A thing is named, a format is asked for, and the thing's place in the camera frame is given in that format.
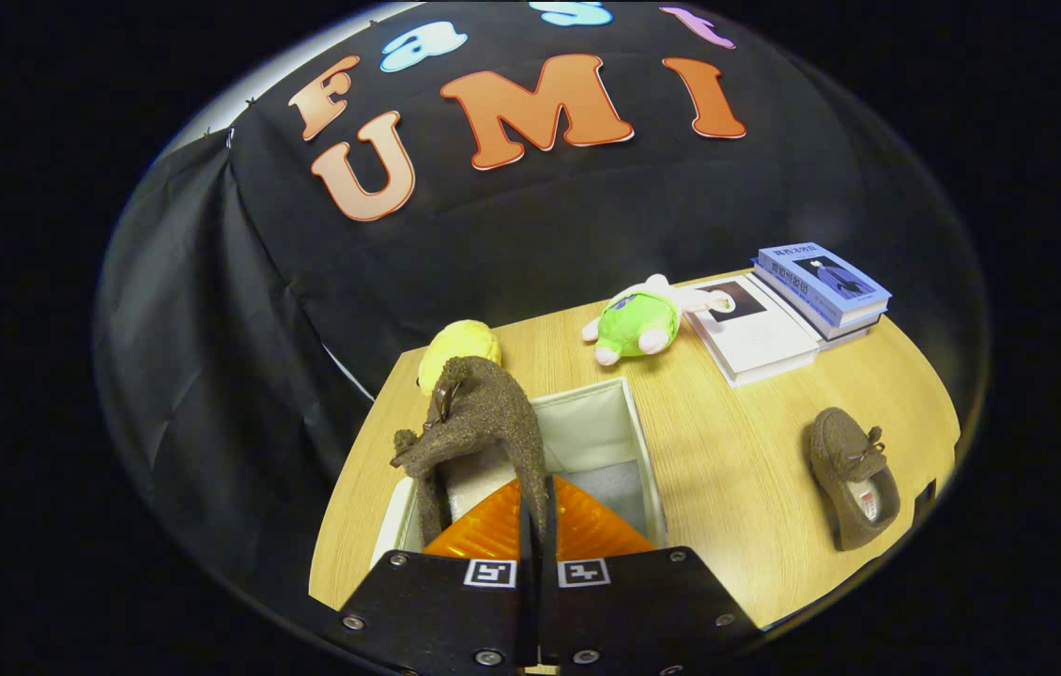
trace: black cloth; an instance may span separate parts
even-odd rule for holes
[[[522,5],[419,5],[282,77],[232,137],[192,142],[143,178],[102,274],[98,384],[128,470],[203,565],[281,614],[310,608],[317,527],[369,403],[326,350],[376,395],[398,356],[449,322],[503,325],[651,273],[744,268],[768,245],[814,240],[893,292],[891,319],[942,378],[962,427],[970,418],[987,349],[980,274],[911,151],[842,88],[731,21],[716,30],[733,51],[656,4],[611,12],[605,27],[560,28]],[[433,20],[467,42],[380,71],[389,39]],[[525,157],[471,167],[468,120],[440,86],[491,69],[534,90],[543,62],[569,53],[602,57],[634,137],[578,149],[560,138],[564,118],[552,151],[510,133]],[[349,54],[362,63],[337,96],[347,109],[302,141],[291,96]],[[666,56],[715,65],[747,136],[694,134]],[[383,188],[355,132],[386,110],[401,112],[416,187],[394,214],[354,222],[309,168],[350,142],[360,184]]]

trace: green plush toy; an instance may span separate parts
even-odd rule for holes
[[[663,351],[677,337],[681,312],[708,309],[731,312],[735,300],[721,291],[676,289],[663,274],[654,274],[609,299],[602,315],[581,329],[581,339],[596,341],[596,360],[611,365],[626,356]]]

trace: book stack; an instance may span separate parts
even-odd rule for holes
[[[787,306],[819,350],[864,337],[882,319],[890,292],[813,242],[760,248],[754,278]]]

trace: letter m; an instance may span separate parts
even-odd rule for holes
[[[564,140],[573,145],[632,137],[634,129],[618,119],[609,102],[599,68],[602,59],[591,54],[552,56],[544,62],[533,93],[492,71],[456,77],[446,83],[439,93],[463,107],[476,137],[471,166],[485,171],[517,162],[526,154],[521,142],[506,136],[503,121],[540,151],[551,151],[556,144],[560,108],[568,115]]]

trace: stuffed animal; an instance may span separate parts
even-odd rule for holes
[[[388,465],[403,467],[418,485],[415,500],[423,542],[433,542],[452,524],[448,492],[436,467],[491,446],[509,458],[522,495],[534,510],[539,541],[546,538],[547,470],[535,408],[504,368],[467,356],[443,364],[421,436],[413,429],[401,429],[394,435],[396,453]]]
[[[418,388],[428,397],[435,394],[443,364],[449,359],[470,354],[502,365],[502,347],[497,343],[497,334],[483,322],[462,319],[446,325],[431,341],[418,364]]]
[[[598,342],[593,353],[602,365],[626,356],[656,354],[673,344],[681,312],[731,312],[733,300],[723,291],[676,289],[663,274],[624,289],[609,299],[602,315],[581,329],[586,343]]]

